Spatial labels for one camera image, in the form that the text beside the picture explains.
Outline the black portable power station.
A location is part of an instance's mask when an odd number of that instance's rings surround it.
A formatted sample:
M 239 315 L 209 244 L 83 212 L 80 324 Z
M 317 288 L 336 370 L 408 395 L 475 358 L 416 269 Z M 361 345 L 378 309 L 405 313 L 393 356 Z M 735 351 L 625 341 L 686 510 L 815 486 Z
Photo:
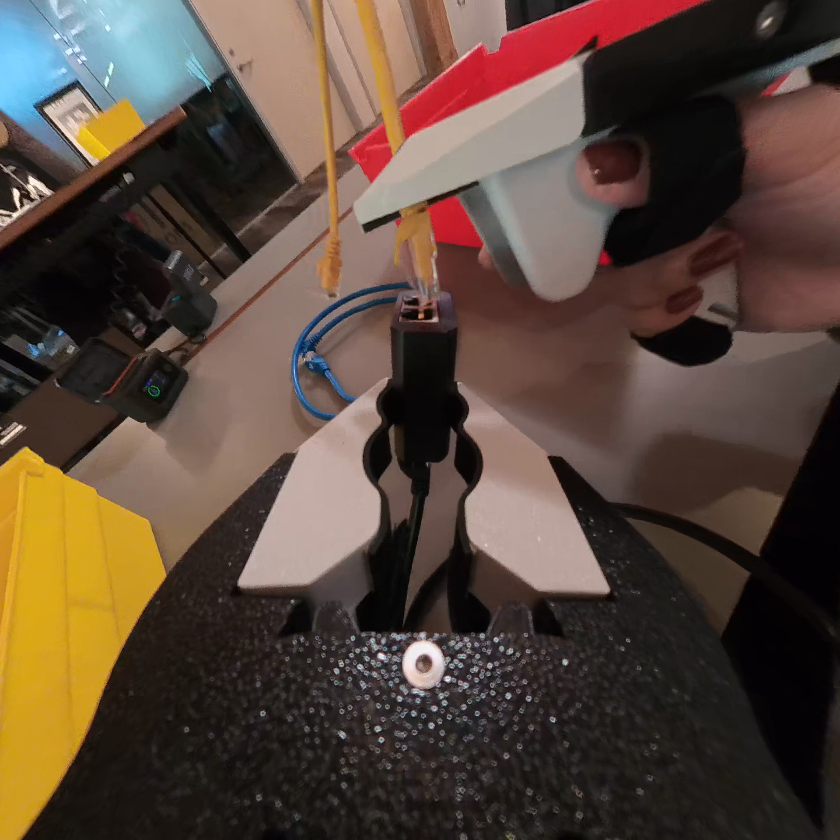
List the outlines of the black portable power station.
M 55 374 L 55 383 L 89 404 L 156 423 L 173 410 L 188 370 L 159 349 L 129 355 L 102 337 L 89 337 Z

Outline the black printed shirt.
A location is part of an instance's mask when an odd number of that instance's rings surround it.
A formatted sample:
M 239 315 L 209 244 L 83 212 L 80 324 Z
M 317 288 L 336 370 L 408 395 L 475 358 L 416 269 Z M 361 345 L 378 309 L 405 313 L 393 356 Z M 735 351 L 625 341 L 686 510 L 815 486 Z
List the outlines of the black printed shirt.
M 23 218 L 80 172 L 76 163 L 32 136 L 6 111 L 0 113 L 0 229 Z

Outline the brown wooden post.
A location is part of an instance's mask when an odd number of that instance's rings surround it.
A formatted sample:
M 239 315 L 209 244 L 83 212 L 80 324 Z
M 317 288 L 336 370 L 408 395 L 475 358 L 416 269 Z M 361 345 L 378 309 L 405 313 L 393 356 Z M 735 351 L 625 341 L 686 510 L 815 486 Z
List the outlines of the brown wooden post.
M 435 77 L 458 60 L 446 5 L 443 0 L 410 0 L 408 5 L 420 37 L 426 70 Z

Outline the person's right hand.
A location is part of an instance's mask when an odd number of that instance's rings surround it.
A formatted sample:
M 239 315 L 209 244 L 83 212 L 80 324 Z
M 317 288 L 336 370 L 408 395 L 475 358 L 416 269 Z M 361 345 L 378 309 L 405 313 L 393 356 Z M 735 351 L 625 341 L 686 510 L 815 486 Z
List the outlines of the person's right hand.
M 701 282 L 737 275 L 733 328 L 838 328 L 840 92 L 690 98 L 576 155 L 589 199 L 617 208 L 602 271 L 633 339 L 682 366 L 732 345 L 697 317 Z

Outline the white double door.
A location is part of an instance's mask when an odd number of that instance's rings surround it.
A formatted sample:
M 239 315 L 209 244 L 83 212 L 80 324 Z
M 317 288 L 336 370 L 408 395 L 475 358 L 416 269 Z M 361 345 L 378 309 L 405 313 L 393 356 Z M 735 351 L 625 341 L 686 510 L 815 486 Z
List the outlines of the white double door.
M 312 1 L 194 0 L 194 13 L 222 52 L 296 176 L 325 159 Z M 334 146 L 380 117 L 380 96 L 353 0 L 325 0 Z

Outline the glass office partition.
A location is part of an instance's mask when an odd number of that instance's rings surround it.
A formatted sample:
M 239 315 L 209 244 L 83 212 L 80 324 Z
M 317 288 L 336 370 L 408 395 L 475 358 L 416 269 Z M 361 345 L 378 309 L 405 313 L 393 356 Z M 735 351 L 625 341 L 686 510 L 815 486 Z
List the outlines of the glass office partition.
M 129 98 L 146 125 L 182 106 L 182 172 L 253 254 L 300 212 L 283 203 L 296 174 L 190 1 L 4 0 L 0 58 L 2 111 L 82 170 L 36 109 L 74 79 L 101 109 Z

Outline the black battery charger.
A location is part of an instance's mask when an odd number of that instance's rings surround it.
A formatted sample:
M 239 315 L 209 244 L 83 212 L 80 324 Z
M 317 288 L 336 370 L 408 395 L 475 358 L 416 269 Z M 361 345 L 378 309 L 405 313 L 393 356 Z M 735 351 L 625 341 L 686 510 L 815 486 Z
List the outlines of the black battery charger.
M 216 299 L 205 288 L 205 275 L 182 250 L 171 250 L 161 271 L 171 288 L 159 317 L 188 339 L 201 339 L 216 313 Z

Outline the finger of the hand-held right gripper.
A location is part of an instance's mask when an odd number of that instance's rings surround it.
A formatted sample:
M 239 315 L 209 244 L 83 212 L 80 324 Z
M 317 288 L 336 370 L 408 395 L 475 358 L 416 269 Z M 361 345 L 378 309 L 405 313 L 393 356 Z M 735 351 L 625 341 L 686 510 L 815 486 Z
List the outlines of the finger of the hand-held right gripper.
M 475 233 L 458 193 L 581 136 L 587 56 L 572 56 L 412 132 L 355 199 L 363 231 L 427 204 L 435 233 Z

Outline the red plastic bin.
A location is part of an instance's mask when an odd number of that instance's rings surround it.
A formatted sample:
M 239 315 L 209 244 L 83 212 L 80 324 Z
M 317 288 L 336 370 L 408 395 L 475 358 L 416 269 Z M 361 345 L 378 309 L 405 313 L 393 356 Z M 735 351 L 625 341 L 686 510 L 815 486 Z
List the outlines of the red plastic bin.
M 405 134 L 410 136 L 560 64 L 593 37 L 598 49 L 699 3 L 697 0 L 593 0 L 549 14 L 541 22 L 509 30 L 496 51 L 479 43 L 399 108 Z M 350 155 L 372 182 L 391 161 L 384 125 L 353 144 Z M 479 246 L 477 229 L 456 197 L 445 197 L 429 206 L 429 216 L 437 242 Z

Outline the black framed picture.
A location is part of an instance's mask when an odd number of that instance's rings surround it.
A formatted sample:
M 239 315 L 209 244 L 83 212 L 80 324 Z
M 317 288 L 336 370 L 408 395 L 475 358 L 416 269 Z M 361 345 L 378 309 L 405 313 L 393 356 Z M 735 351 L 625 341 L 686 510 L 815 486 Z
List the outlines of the black framed picture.
M 78 79 L 38 100 L 36 109 L 85 165 L 99 163 L 99 157 L 78 140 L 78 134 L 102 109 Z

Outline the large yellow plastic bin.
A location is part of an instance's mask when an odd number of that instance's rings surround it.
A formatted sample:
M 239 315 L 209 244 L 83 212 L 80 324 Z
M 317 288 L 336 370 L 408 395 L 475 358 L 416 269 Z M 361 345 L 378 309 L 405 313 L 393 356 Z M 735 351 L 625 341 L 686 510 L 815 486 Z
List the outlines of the large yellow plastic bin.
M 0 467 L 0 835 L 23 837 L 165 577 L 148 518 L 21 448 Z

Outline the small yellow bin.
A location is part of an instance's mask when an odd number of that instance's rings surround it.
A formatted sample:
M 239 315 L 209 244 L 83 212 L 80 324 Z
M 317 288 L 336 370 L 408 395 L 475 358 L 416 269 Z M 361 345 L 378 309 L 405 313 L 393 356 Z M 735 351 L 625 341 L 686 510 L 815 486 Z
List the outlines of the small yellow bin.
M 129 98 L 95 113 L 78 130 L 78 144 L 89 161 L 99 163 L 146 128 Z

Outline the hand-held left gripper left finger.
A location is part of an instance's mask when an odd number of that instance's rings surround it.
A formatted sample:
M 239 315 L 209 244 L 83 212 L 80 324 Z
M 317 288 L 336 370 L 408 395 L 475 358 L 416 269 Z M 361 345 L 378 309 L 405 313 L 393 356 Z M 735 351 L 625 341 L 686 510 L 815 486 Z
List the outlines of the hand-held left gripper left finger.
M 369 548 L 384 503 L 363 452 L 380 427 L 386 383 L 378 379 L 298 446 L 237 579 L 241 592 L 355 607 L 372 590 Z

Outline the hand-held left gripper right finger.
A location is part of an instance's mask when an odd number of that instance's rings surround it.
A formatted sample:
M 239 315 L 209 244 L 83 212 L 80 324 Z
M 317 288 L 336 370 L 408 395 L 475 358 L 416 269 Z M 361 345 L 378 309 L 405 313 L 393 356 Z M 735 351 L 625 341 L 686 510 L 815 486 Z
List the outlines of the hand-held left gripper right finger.
M 610 583 L 547 452 L 465 383 L 456 393 L 454 467 L 465 482 L 456 545 L 465 571 L 454 594 L 462 588 L 488 613 L 509 602 L 606 598 Z

